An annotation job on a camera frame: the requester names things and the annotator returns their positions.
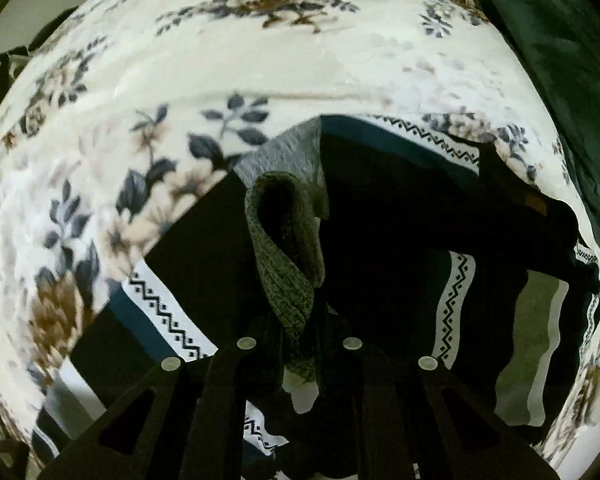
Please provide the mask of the dark green plush blanket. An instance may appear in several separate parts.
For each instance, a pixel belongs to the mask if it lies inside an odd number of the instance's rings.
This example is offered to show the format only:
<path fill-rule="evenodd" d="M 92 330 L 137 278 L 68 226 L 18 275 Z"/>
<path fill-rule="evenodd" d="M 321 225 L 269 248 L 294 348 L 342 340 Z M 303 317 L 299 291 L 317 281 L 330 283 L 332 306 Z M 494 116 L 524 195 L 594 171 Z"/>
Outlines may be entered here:
<path fill-rule="evenodd" d="M 600 248 L 600 0 L 478 0 L 557 126 Z"/>

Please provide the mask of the black patterned knit sweater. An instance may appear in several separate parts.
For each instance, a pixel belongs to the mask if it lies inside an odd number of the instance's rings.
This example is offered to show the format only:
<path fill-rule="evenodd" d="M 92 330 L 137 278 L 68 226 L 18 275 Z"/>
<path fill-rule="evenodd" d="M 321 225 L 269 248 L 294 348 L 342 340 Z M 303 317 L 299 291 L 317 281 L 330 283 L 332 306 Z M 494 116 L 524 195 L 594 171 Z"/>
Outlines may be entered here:
<path fill-rule="evenodd" d="M 452 366 L 464 338 L 510 344 L 495 413 L 534 445 L 596 323 L 597 266 L 572 209 L 493 146 L 399 119 L 325 116 L 239 157 L 87 327 L 47 393 L 43 470 L 155 367 L 261 339 L 244 439 L 299 476 L 318 380 L 314 338 L 403 338 Z"/>

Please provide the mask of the cream floral fleece blanket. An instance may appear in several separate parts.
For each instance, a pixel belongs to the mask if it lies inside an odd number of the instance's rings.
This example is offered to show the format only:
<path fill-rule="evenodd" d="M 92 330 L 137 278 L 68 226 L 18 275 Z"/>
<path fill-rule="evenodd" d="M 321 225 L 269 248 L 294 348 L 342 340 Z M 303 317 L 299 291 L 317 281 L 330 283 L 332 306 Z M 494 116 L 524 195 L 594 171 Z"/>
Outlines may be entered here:
<path fill-rule="evenodd" d="M 133 266 L 234 161 L 325 116 L 489 144 L 600 248 L 550 110 L 478 0 L 87 0 L 0 104 L 0 419 L 34 425 L 65 360 Z M 554 470 L 585 378 L 535 452 Z"/>

